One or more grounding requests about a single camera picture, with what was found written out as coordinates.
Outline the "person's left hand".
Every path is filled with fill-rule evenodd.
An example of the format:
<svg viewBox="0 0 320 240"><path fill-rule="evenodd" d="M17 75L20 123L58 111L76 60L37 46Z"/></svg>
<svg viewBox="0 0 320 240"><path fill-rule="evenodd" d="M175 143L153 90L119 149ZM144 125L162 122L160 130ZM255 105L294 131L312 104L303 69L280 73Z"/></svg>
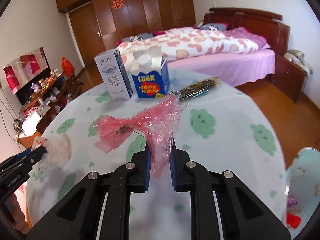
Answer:
<svg viewBox="0 0 320 240"><path fill-rule="evenodd" d="M29 232L30 227L27 221L25 220L24 213L20 208L19 202L15 194L11 195L10 202L13 205L11 214L14 219L14 227L17 231L26 235Z"/></svg>

